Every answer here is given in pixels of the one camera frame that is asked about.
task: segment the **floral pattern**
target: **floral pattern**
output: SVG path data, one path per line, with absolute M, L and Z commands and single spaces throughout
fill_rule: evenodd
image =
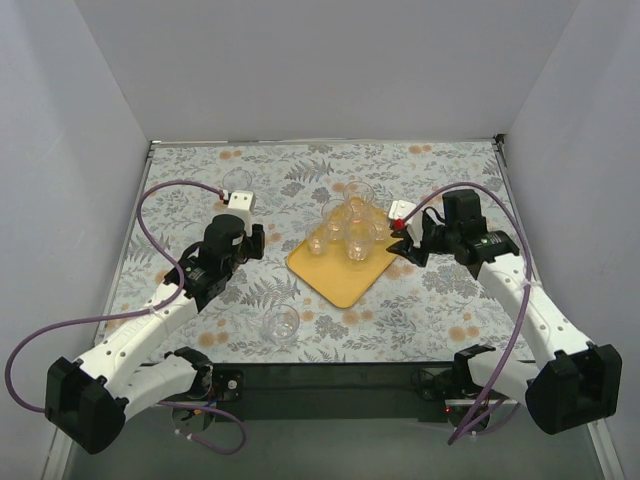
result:
M 397 258 L 348 310 L 324 300 L 285 264 L 306 226 L 319 220 L 320 207 L 332 197 L 341 198 L 344 186 L 354 180 L 369 183 L 379 198 L 410 201 L 455 181 L 474 181 L 509 204 L 489 142 L 160 145 L 146 186 L 175 179 L 218 186 L 226 173 L 238 168 L 252 175 L 255 217 L 267 238 L 265 257 L 240 267 L 226 290 L 174 332 L 151 361 L 182 346 L 197 348 L 214 362 L 393 362 L 451 360 L 458 350 L 479 342 L 506 345 L 511 320 L 450 258 L 432 256 L 425 269 Z M 481 198 L 491 228 L 515 238 L 499 207 Z M 431 204 L 441 209 L 439 199 Z M 160 243 L 178 256 L 224 209 L 206 191 L 175 187 L 150 197 L 143 215 Z M 136 225 L 112 311 L 139 308 L 167 268 Z M 275 345 L 261 336 L 262 317 L 278 303 L 300 314 L 292 344 Z M 121 323 L 103 325 L 97 340 Z M 523 341 L 514 354 L 531 358 Z

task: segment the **gray wall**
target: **gray wall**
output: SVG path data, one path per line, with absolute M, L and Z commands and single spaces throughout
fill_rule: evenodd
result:
M 579 0 L 76 0 L 148 138 L 506 132 Z
M 640 3 L 582 0 L 508 135 L 509 176 L 551 296 L 623 356 L 608 420 L 640 478 Z
M 72 0 L 0 0 L 0 363 L 38 327 L 101 311 L 147 143 Z M 27 348 L 20 392 L 90 345 L 65 329 Z M 0 388 L 0 478 L 40 478 L 53 427 Z

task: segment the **red object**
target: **red object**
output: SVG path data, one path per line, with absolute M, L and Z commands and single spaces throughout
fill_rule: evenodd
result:
M 405 227 L 404 224 L 404 220 L 402 220 L 401 218 L 397 218 L 396 220 L 393 221 L 393 229 L 398 231 L 398 230 L 402 230 Z

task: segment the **gray floor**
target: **gray floor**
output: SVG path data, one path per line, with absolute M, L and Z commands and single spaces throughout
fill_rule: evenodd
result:
M 74 447 L 65 479 L 603 478 L 586 428 L 547 436 L 527 412 L 501 431 L 452 447 L 446 432 L 412 420 L 248 422 L 249 443 L 231 457 L 173 435 L 170 425 L 169 410 L 154 408 L 99 455 Z M 205 436 L 231 446 L 235 428 L 216 424 Z

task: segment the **metal frame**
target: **metal frame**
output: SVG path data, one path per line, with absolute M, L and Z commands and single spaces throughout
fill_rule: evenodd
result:
M 520 214 L 518 212 L 516 203 L 514 201 L 513 191 L 509 183 L 505 157 L 500 145 L 496 142 L 495 138 L 494 139 L 472 139 L 468 141 L 491 141 L 494 149 L 494 154 L 496 156 L 498 166 L 500 168 L 500 173 L 504 181 L 507 194 L 509 196 L 511 207 L 513 209 L 514 215 L 518 223 L 522 225 Z M 207 145 L 255 145 L 255 144 L 304 145 L 304 144 L 310 144 L 310 143 L 337 144 L 337 143 L 345 143 L 345 142 L 347 143 L 356 143 L 356 142 L 390 143 L 389 140 L 382 141 L 382 140 L 370 140 L 370 139 L 308 139 L 308 140 L 300 139 L 295 141 L 250 141 L 250 142 L 227 142 L 227 141 L 161 142 L 161 141 L 154 140 L 150 142 L 149 152 L 146 158 L 146 166 L 140 182 L 138 194 L 136 196 L 136 202 L 143 193 L 144 185 L 147 180 L 149 168 L 151 166 L 151 162 L 153 160 L 155 150 L 159 146 L 175 145 L 180 147 L 199 147 L 199 146 L 207 146 Z M 107 296 L 105 308 L 103 311 L 104 314 L 108 314 L 113 305 L 113 300 L 114 300 L 115 292 L 118 286 L 120 272 L 122 270 L 122 265 L 124 263 L 127 246 L 129 244 L 129 239 L 130 239 L 134 224 L 135 224 L 135 211 L 131 216 L 129 227 L 126 233 L 125 242 L 120 252 L 120 258 L 118 259 L 118 264 L 116 266 L 114 278 L 113 278 L 111 288 Z M 539 279 L 540 276 L 536 268 L 535 262 L 533 265 L 533 270 L 534 270 L 535 277 Z M 431 363 L 433 362 L 428 362 L 421 365 L 434 366 L 434 365 L 431 365 Z M 596 455 L 598 457 L 600 466 L 602 468 L 602 473 L 604 475 L 604 478 L 624 479 L 622 467 L 620 466 L 620 462 L 618 460 L 618 456 L 613 446 L 613 442 L 611 441 L 611 437 L 609 435 L 609 431 L 607 429 L 606 423 L 604 421 L 596 421 L 589 424 L 587 427 L 588 427 L 589 434 L 591 436 L 591 440 L 593 442 L 594 449 L 596 451 Z M 72 447 L 71 439 L 67 437 L 64 433 L 62 433 L 59 429 L 56 429 L 56 432 L 53 437 L 52 445 L 49 450 L 47 463 L 45 465 L 44 472 L 42 475 L 42 478 L 44 480 L 59 480 L 63 478 L 64 472 L 67 466 L 67 462 L 71 453 L 71 447 Z

